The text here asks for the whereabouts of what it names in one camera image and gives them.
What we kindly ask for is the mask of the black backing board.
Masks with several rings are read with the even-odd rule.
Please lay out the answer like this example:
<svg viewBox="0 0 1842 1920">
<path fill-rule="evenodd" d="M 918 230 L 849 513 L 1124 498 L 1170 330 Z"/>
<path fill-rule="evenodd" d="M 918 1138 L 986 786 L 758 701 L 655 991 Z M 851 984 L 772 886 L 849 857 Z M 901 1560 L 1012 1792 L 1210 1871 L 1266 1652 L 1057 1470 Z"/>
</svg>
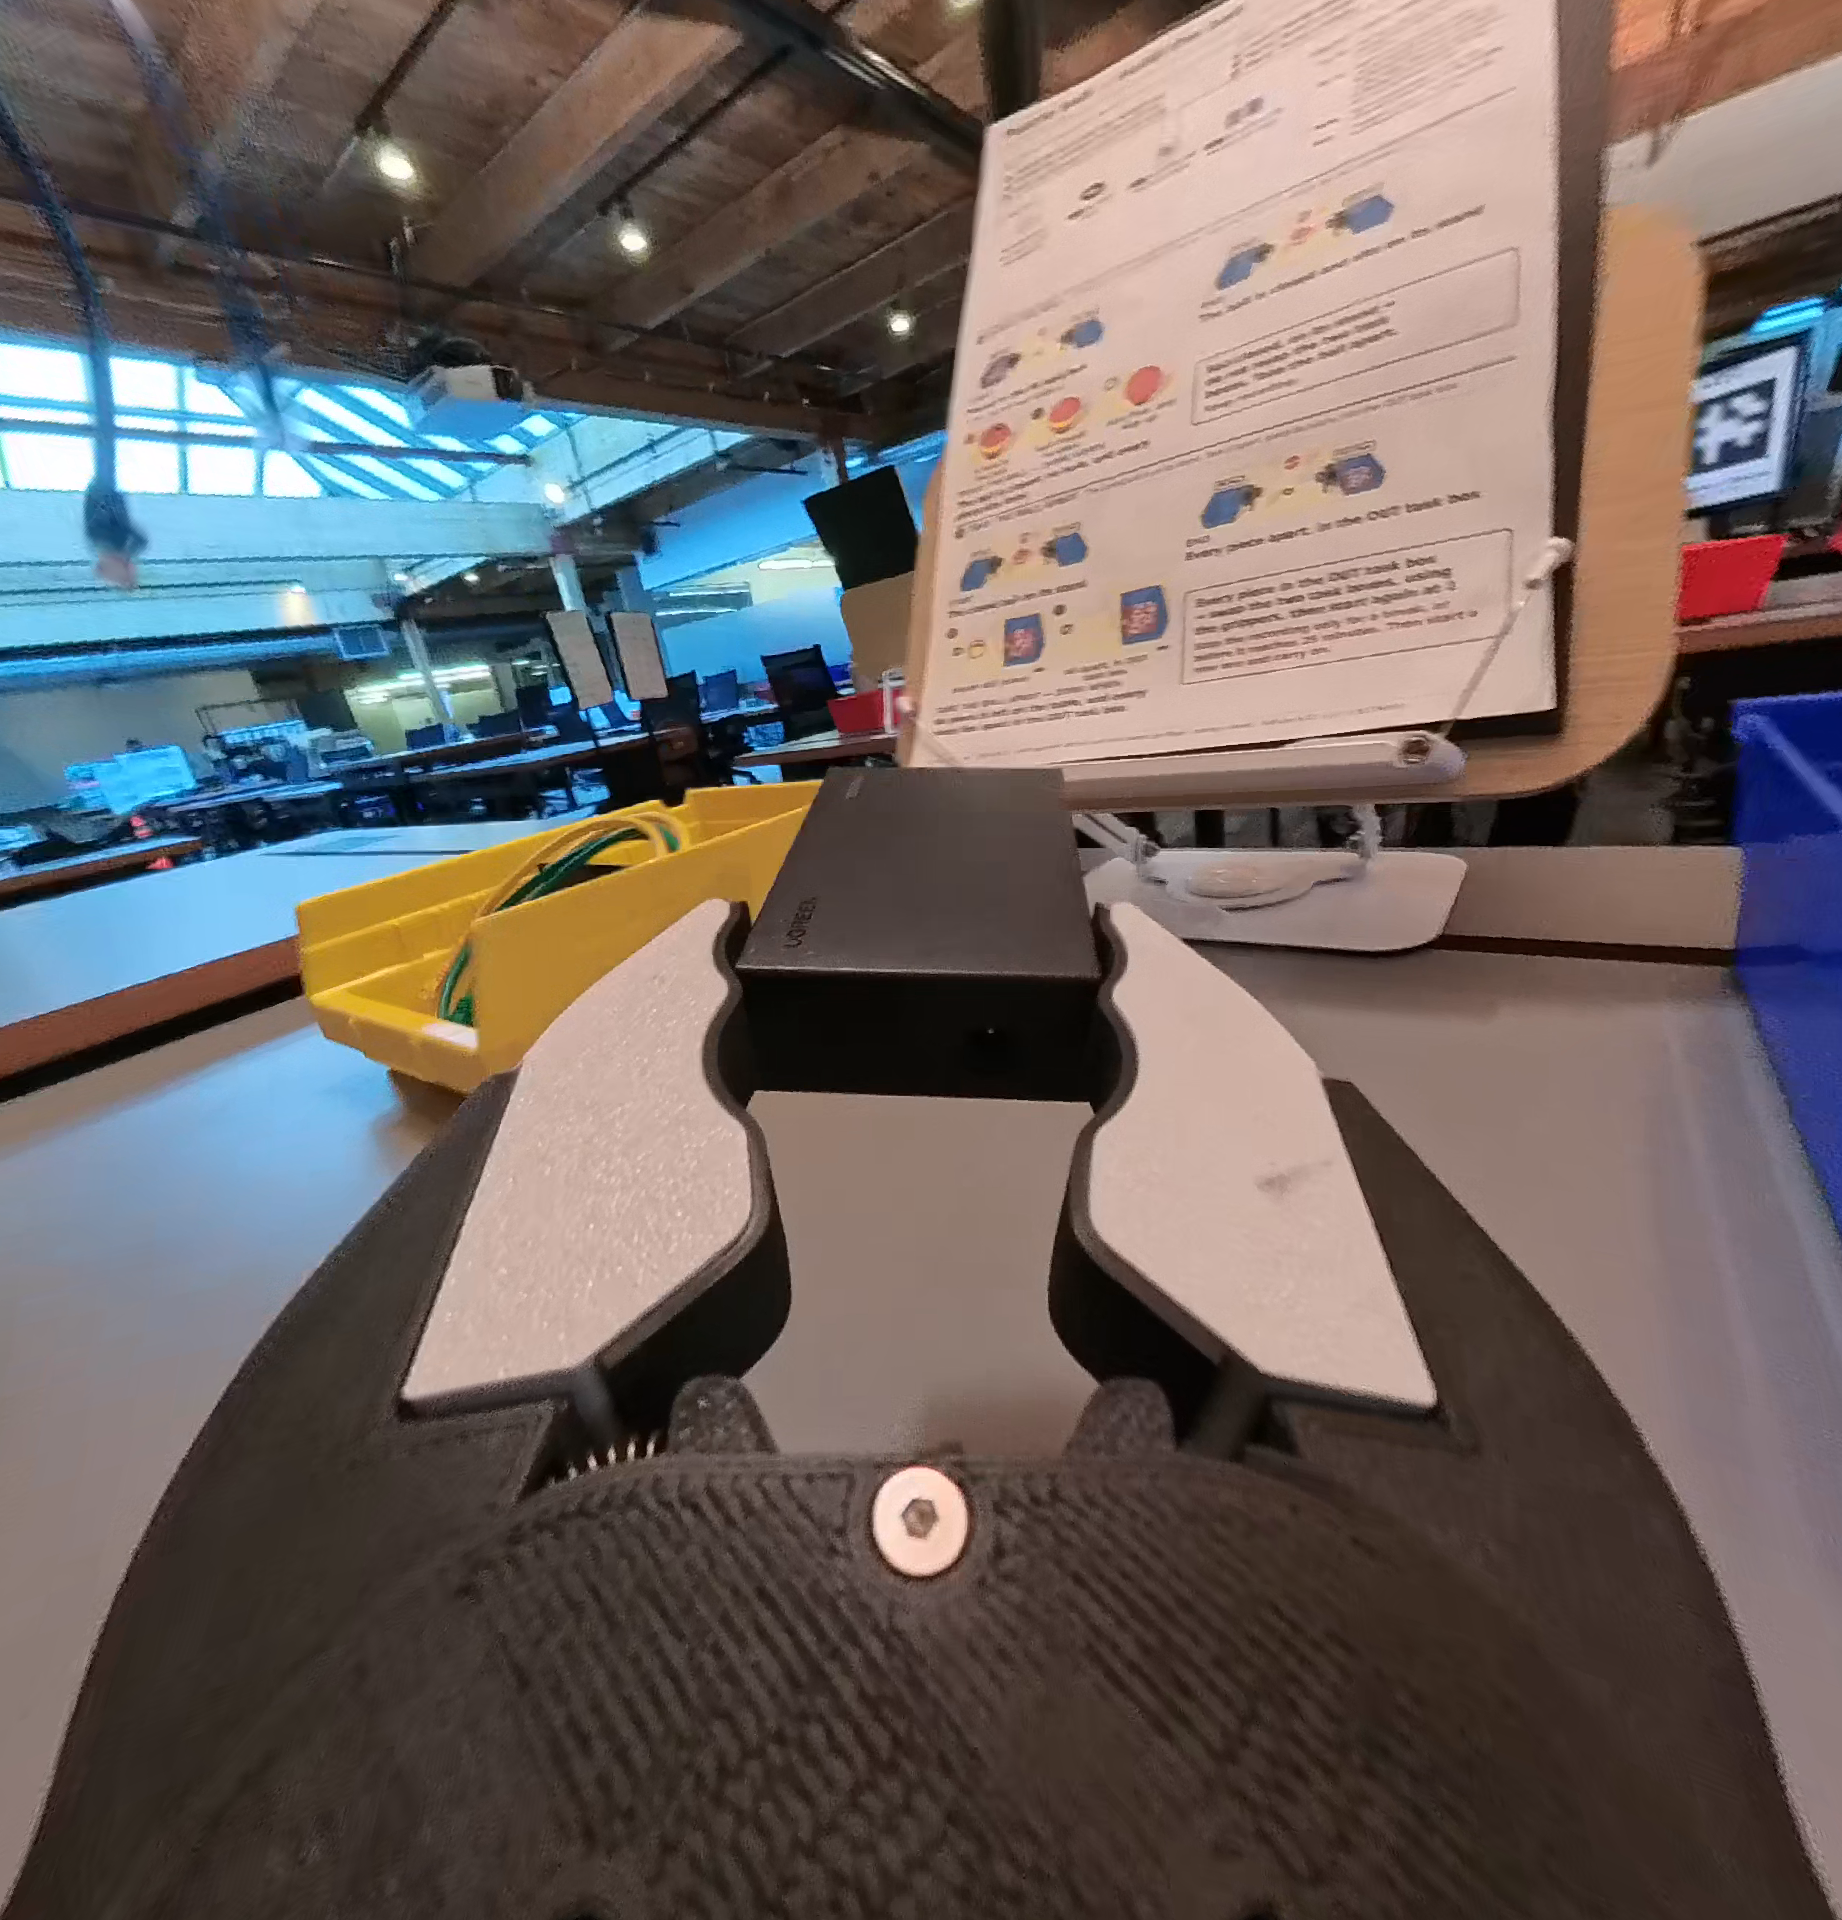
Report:
<svg viewBox="0 0 1842 1920">
<path fill-rule="evenodd" d="M 1606 143 L 1612 2 L 1554 2 L 1556 98 L 1556 330 L 1553 397 L 1553 503 L 1556 536 L 1572 556 L 1546 582 L 1554 655 L 1554 701 L 1540 730 L 1558 734 L 1574 691 L 1574 616 L 1584 556 L 1583 488 L 1606 203 Z"/>
</svg>

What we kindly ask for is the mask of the white ceiling projector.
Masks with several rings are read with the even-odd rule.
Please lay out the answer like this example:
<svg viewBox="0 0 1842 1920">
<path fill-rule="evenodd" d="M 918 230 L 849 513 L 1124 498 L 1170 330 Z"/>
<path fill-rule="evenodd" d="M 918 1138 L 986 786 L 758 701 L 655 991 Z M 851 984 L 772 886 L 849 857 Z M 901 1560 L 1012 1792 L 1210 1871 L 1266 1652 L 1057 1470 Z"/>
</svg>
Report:
<svg viewBox="0 0 1842 1920">
<path fill-rule="evenodd" d="M 410 381 L 406 406 L 424 433 L 480 439 L 518 426 L 535 410 L 535 393 L 513 365 L 435 363 Z"/>
</svg>

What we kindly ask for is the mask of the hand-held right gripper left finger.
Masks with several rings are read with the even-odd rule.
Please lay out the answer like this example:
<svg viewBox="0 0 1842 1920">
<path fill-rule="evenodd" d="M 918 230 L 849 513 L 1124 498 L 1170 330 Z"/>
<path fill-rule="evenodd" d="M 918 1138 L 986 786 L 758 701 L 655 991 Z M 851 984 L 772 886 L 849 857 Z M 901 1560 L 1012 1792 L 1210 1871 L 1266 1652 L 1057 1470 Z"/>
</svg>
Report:
<svg viewBox="0 0 1842 1920">
<path fill-rule="evenodd" d="M 748 1376 L 790 1315 L 790 1254 L 736 961 L 713 897 L 589 986 L 513 1069 L 401 1383 L 421 1415 L 561 1399 L 664 1422 Z"/>
</svg>

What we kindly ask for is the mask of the printed instruction sheet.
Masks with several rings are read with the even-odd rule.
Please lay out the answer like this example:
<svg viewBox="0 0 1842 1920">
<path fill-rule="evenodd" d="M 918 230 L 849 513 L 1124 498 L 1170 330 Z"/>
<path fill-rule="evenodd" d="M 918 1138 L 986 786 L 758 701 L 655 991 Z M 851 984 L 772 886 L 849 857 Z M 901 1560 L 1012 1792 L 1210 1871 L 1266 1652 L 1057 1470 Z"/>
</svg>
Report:
<svg viewBox="0 0 1842 1920">
<path fill-rule="evenodd" d="M 1554 4 L 1213 4 L 995 123 L 922 764 L 1558 703 Z"/>
</svg>

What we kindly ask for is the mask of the white table with brown edge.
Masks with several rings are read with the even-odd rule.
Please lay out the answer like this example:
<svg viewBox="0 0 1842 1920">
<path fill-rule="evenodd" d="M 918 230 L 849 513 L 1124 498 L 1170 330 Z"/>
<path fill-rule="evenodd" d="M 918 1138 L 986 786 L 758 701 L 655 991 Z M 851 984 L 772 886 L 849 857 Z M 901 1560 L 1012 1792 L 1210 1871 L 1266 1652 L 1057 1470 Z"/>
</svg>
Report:
<svg viewBox="0 0 1842 1920">
<path fill-rule="evenodd" d="M 297 912 L 540 819 L 339 828 L 0 910 L 0 1086 L 300 991 Z"/>
</svg>

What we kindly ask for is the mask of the light wooden panel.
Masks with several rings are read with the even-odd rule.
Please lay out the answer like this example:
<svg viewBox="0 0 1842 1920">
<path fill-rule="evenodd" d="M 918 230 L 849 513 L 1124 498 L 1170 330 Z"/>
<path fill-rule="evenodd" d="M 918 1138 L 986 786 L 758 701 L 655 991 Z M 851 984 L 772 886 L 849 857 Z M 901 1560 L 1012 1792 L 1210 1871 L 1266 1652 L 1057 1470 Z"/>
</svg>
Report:
<svg viewBox="0 0 1842 1920">
<path fill-rule="evenodd" d="M 906 676 L 916 573 L 905 572 L 838 594 L 838 614 L 849 638 L 852 685 L 865 691 Z"/>
</svg>

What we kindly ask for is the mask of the monitor with tag pattern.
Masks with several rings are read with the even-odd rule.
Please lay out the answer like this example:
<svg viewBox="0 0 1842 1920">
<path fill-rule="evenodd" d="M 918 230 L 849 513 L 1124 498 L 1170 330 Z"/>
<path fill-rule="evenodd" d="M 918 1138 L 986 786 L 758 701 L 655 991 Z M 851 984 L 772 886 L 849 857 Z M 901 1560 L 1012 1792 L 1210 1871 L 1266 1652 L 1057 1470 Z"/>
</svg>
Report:
<svg viewBox="0 0 1842 1920">
<path fill-rule="evenodd" d="M 1684 516 L 1759 507 L 1785 492 L 1807 368 L 1803 334 L 1760 337 L 1704 355 L 1690 389 Z"/>
</svg>

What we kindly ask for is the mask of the black flat panel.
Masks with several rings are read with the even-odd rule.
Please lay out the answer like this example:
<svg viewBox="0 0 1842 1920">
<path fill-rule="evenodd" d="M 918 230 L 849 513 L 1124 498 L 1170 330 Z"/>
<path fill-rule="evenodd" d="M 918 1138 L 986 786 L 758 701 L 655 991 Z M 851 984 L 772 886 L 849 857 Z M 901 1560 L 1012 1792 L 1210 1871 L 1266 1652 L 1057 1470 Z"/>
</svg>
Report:
<svg viewBox="0 0 1842 1920">
<path fill-rule="evenodd" d="M 921 534 L 895 465 L 808 492 L 802 506 L 842 592 L 915 573 Z"/>
</svg>

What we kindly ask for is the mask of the white metal document stand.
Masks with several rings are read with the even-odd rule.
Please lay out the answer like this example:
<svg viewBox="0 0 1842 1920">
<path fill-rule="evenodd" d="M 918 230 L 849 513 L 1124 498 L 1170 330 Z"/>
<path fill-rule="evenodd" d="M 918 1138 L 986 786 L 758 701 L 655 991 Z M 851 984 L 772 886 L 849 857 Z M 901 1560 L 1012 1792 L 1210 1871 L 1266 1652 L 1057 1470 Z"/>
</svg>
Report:
<svg viewBox="0 0 1842 1920">
<path fill-rule="evenodd" d="M 1136 906 L 1187 944 L 1400 953 L 1448 930 L 1466 865 L 1458 853 L 1392 850 L 1381 805 L 1466 770 L 1444 731 L 1409 728 L 1275 745 L 1081 760 L 1057 770 L 1072 823 L 1109 853 L 1087 878 L 1096 906 Z M 1112 823 L 1124 803 L 1344 803 L 1341 848 L 1164 850 Z"/>
</svg>

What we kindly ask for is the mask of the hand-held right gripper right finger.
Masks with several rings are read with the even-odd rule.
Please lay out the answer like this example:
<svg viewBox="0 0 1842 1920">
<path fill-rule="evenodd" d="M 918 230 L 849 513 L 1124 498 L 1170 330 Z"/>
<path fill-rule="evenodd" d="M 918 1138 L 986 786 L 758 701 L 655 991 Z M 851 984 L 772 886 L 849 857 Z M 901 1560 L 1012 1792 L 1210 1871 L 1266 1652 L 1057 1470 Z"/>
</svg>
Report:
<svg viewBox="0 0 1842 1920">
<path fill-rule="evenodd" d="M 1053 1330 L 1174 1417 L 1245 1398 L 1424 1419 L 1440 1396 L 1311 1051 L 1134 903 L 1096 910 L 1093 1116 L 1053 1244 Z"/>
</svg>

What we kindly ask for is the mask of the black network switch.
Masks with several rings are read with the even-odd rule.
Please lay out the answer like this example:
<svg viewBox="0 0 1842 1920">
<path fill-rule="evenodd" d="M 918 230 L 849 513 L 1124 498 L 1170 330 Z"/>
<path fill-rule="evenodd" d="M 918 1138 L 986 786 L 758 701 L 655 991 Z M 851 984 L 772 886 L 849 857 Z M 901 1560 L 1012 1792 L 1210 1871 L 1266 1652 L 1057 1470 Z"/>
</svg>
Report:
<svg viewBox="0 0 1842 1920">
<path fill-rule="evenodd" d="M 1060 777 L 827 773 L 735 974 L 764 1092 L 1081 1099 L 1104 960 Z"/>
</svg>

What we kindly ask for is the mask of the black office chair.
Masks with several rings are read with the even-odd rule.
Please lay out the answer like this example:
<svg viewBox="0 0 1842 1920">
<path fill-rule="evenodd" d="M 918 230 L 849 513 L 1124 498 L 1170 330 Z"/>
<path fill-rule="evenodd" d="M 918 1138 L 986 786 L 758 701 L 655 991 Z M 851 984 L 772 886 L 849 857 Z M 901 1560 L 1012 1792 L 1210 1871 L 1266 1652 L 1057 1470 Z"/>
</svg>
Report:
<svg viewBox="0 0 1842 1920">
<path fill-rule="evenodd" d="M 789 743 L 832 731 L 838 683 L 818 644 L 762 655 L 769 696 Z"/>
</svg>

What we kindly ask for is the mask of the yellow plastic bin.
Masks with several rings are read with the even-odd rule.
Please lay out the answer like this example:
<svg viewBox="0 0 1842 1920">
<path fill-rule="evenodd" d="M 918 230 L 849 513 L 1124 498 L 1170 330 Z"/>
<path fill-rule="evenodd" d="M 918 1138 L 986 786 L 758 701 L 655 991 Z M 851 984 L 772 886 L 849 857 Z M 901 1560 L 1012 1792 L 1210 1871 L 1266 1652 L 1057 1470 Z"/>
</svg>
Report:
<svg viewBox="0 0 1842 1920">
<path fill-rule="evenodd" d="M 327 1040 L 474 1092 L 695 907 L 761 907 L 817 793 L 704 786 L 314 895 L 297 907 L 304 995 Z"/>
</svg>

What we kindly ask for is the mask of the blue plastic bin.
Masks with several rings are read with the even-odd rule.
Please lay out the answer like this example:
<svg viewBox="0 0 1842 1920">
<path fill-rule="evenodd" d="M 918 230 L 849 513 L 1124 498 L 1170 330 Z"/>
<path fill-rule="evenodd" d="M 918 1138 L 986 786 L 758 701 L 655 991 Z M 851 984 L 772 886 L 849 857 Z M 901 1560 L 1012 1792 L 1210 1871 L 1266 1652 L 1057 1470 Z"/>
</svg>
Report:
<svg viewBox="0 0 1842 1920">
<path fill-rule="evenodd" d="M 1842 1240 L 1842 689 L 1733 709 L 1734 971 Z"/>
</svg>

